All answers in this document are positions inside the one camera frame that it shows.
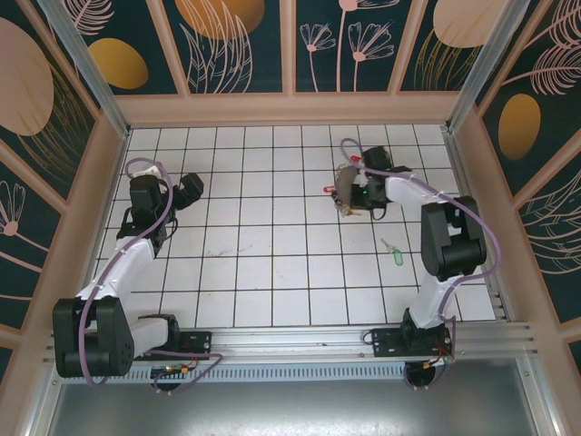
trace robotic arm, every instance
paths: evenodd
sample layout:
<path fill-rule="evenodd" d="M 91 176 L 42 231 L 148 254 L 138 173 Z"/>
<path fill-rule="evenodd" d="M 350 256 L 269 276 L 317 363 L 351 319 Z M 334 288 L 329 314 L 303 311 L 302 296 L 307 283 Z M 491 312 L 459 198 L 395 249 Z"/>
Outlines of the robotic arm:
<path fill-rule="evenodd" d="M 62 377 L 83 376 L 78 347 L 81 311 L 100 279 L 103 285 L 94 297 L 85 325 L 88 327 L 91 322 L 96 322 L 97 328 L 84 334 L 85 358 L 93 376 L 125 375 L 135 357 L 153 348 L 175 351 L 180 330 L 173 315 L 155 314 L 128 322 L 123 307 L 133 285 L 168 239 L 166 225 L 177 224 L 176 212 L 202 196 L 203 182 L 195 173 L 186 174 L 180 182 L 181 187 L 168 187 L 155 167 L 133 175 L 130 182 L 132 207 L 125 212 L 111 258 L 75 298 L 59 300 L 53 309 L 56 369 Z M 169 200 L 168 189 L 173 189 L 173 200 L 163 222 L 123 251 L 128 242 L 162 216 Z M 123 254 L 121 260 L 110 265 L 120 251 Z"/>

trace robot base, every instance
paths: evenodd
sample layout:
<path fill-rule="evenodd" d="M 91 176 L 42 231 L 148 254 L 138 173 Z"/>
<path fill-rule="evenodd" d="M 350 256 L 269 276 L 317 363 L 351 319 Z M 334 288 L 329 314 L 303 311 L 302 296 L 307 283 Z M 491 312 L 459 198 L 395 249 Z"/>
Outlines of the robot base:
<path fill-rule="evenodd" d="M 438 357 L 438 346 L 452 353 L 450 332 L 444 323 L 431 329 L 419 329 L 411 320 L 409 309 L 399 327 L 370 331 L 375 357 Z"/>

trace white grid floor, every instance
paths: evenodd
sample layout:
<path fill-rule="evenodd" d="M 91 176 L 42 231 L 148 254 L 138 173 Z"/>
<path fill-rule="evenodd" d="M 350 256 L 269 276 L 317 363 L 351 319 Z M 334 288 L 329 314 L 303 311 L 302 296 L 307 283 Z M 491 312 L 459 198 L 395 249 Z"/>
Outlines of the white grid floor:
<path fill-rule="evenodd" d="M 196 172 L 205 186 L 202 199 L 178 213 L 178 232 L 135 284 L 128 314 L 171 312 L 188 328 L 400 322 L 425 273 L 419 215 L 391 203 L 380 221 L 368 213 L 340 217 L 323 187 L 333 185 L 333 168 L 344 162 L 344 137 L 359 138 L 364 148 L 387 146 L 395 165 L 458 191 L 436 125 L 134 130 L 127 159 L 162 162 L 174 183 Z M 129 206 L 123 176 L 98 268 Z M 381 238 L 403 252 L 402 266 Z M 464 322 L 494 320 L 484 282 L 462 286 L 452 313 Z"/>

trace gray floor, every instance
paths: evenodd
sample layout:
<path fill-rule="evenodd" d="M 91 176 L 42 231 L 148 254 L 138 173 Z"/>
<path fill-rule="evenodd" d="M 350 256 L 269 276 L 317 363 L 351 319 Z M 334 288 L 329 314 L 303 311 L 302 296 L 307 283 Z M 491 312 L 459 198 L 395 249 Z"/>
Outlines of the gray floor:
<path fill-rule="evenodd" d="M 460 362 L 441 384 L 403 381 L 207 383 L 173 398 L 148 386 L 65 386 L 51 435 L 536 434 L 511 362 Z"/>

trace vent grille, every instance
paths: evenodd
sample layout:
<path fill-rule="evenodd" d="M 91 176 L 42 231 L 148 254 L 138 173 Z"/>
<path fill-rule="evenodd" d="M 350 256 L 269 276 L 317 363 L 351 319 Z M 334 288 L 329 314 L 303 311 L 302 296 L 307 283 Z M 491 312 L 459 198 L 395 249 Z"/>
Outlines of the vent grille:
<path fill-rule="evenodd" d="M 133 367 L 123 377 L 111 377 L 109 383 L 151 383 L 152 366 Z M 204 367 L 187 374 L 172 374 L 159 383 L 187 382 L 197 377 Z M 403 377 L 403 362 L 223 365 L 210 371 L 200 382 L 320 382 L 341 380 L 398 380 Z M 81 377 L 65 379 L 65 384 L 82 384 Z"/>

